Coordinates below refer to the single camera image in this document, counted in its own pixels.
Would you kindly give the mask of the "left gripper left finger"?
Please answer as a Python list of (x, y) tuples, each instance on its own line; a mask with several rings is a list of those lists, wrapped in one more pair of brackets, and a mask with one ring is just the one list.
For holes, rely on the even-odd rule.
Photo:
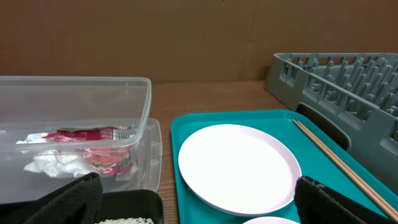
[(1, 224), (93, 223), (102, 197), (100, 177), (92, 172), (22, 207), (1, 205)]

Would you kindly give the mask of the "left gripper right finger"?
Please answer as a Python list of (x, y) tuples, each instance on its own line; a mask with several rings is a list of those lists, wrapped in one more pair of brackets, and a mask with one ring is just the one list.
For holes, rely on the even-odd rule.
[(294, 203), (302, 224), (392, 224), (391, 219), (308, 176), (297, 180)]

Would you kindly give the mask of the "pink small bowl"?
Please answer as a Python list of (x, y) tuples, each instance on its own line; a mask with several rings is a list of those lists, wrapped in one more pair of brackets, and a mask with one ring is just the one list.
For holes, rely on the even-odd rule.
[(258, 217), (250, 219), (243, 224), (300, 224), (298, 222), (281, 217)]

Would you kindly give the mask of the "white tissue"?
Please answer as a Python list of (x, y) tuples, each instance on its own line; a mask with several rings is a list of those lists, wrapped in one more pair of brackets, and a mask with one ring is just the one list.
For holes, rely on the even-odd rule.
[(45, 173), (51, 178), (78, 178), (95, 171), (81, 154), (62, 154), (56, 149), (38, 152), (24, 170)]

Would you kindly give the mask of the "red snack wrapper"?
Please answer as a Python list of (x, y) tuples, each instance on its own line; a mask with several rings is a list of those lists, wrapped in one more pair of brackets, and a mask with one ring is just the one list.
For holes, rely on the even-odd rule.
[[(133, 137), (134, 131), (122, 126), (110, 126), (93, 129), (59, 129), (56, 133), (45, 135), (42, 139), (47, 142), (77, 142), (77, 141), (117, 141)], [(83, 160), (95, 172), (115, 179), (129, 179), (136, 171), (137, 165), (132, 158), (135, 145), (122, 147), (84, 147), (76, 149), (74, 153), (61, 151), (62, 154), (81, 154)]]

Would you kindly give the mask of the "pile of rice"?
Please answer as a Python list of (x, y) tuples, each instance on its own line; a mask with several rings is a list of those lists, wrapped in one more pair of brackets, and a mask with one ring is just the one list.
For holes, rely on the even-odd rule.
[(151, 218), (118, 218), (100, 221), (95, 224), (154, 224)]

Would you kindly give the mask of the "pink round plate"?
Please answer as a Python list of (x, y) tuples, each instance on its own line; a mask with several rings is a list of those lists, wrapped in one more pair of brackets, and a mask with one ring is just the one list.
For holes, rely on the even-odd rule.
[(302, 175), (298, 160), (278, 139), (238, 124), (195, 131), (179, 150), (178, 168), (198, 198), (242, 217), (284, 208)]

